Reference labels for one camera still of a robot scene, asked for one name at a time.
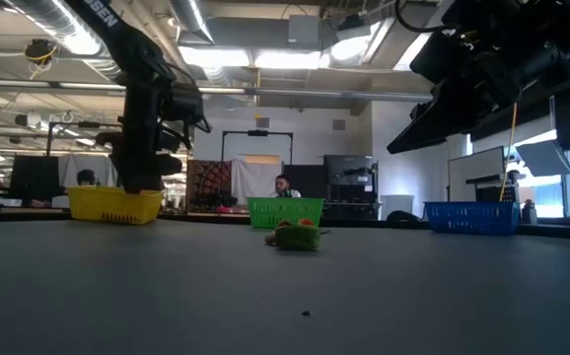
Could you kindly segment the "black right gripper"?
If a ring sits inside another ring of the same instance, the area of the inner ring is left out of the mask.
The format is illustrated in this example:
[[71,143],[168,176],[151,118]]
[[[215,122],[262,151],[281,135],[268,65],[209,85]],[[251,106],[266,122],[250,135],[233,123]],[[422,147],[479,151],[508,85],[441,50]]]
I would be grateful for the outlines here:
[[521,94],[520,84],[494,52],[463,51],[455,74],[455,115],[430,103],[417,104],[411,122],[387,146],[398,154],[444,143],[448,136],[467,131],[489,114],[513,104]]

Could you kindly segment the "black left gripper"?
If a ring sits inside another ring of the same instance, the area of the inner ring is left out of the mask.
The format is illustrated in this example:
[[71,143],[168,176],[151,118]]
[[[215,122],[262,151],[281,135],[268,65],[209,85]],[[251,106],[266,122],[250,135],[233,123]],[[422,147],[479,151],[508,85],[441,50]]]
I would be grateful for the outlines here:
[[159,118],[181,83],[169,80],[119,80],[118,83],[126,89],[123,113],[118,118],[121,132],[99,133],[96,142],[111,146],[110,159],[124,191],[161,191],[165,188],[162,177],[179,174],[182,170],[178,158],[158,154],[161,150]]

